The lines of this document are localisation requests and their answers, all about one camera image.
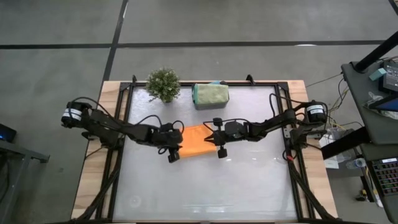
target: gray floor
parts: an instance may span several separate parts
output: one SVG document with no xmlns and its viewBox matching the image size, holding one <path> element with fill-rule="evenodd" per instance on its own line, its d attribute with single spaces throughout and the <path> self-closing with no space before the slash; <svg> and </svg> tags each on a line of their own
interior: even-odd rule
<svg viewBox="0 0 398 224">
<path fill-rule="evenodd" d="M 110 43 L 121 3 L 0 0 L 0 44 Z M 398 29 L 396 19 L 387 0 L 130 0 L 119 42 L 379 40 Z M 311 84 L 375 47 L 118 49 L 110 80 L 133 74 L 143 80 L 166 66 L 182 80 L 241 80 L 250 73 Z M 46 165 L 32 163 L 13 222 L 70 217 L 87 142 L 81 131 L 62 128 L 60 117 L 68 100 L 98 97 L 108 54 L 109 49 L 0 50 L 0 123 L 18 130 L 18 144 L 51 154 Z M 308 97 L 332 104 L 340 79 L 309 87 Z M 361 121 L 350 95 L 334 118 Z M 358 178 L 330 182 L 341 218 L 388 223 L 375 204 L 353 200 Z"/>
</svg>

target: small plant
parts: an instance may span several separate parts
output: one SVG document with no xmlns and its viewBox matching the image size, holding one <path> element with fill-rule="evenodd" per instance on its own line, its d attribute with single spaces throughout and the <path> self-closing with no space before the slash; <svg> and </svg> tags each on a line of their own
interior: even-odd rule
<svg viewBox="0 0 398 224">
<path fill-rule="evenodd" d="M 171 68 L 160 68 L 151 72 L 147 78 L 146 90 L 153 99 L 159 98 L 170 103 L 180 93 L 180 79 Z"/>
</svg>

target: orange cloth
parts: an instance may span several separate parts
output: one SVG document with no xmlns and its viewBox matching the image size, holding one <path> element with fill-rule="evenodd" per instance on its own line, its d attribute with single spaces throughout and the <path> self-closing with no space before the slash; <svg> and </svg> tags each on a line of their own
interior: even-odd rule
<svg viewBox="0 0 398 224">
<path fill-rule="evenodd" d="M 182 133 L 182 142 L 178 153 L 180 158 L 199 156 L 209 152 L 216 152 L 217 148 L 213 143 L 206 142 L 205 138 L 213 134 L 205 125 L 185 127 Z"/>
</svg>

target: green towel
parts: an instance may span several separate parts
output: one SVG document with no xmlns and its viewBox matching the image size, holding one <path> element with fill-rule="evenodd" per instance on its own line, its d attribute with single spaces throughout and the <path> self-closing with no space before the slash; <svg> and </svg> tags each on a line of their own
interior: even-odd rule
<svg viewBox="0 0 398 224">
<path fill-rule="evenodd" d="M 195 103 L 197 105 L 226 103 L 229 100 L 228 85 L 196 84 L 195 91 Z"/>
</svg>

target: white tabletop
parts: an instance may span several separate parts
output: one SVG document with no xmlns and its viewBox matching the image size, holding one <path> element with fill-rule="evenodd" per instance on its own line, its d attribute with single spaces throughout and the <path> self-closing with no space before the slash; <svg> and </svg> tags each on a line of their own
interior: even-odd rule
<svg viewBox="0 0 398 224">
<path fill-rule="evenodd" d="M 273 86 L 230 86 L 226 108 L 195 109 L 191 88 L 182 87 L 171 103 L 134 88 L 130 123 L 158 115 L 163 123 L 179 119 L 185 126 L 213 118 L 245 118 L 263 122 L 272 117 L 269 94 Z M 155 118 L 146 124 L 158 126 Z M 282 159 L 282 131 L 259 142 L 227 143 L 228 157 L 216 153 L 181 159 L 169 164 L 166 152 L 126 140 L 116 196 L 114 220 L 119 221 L 256 221 L 296 220 L 287 164 Z"/>
</svg>

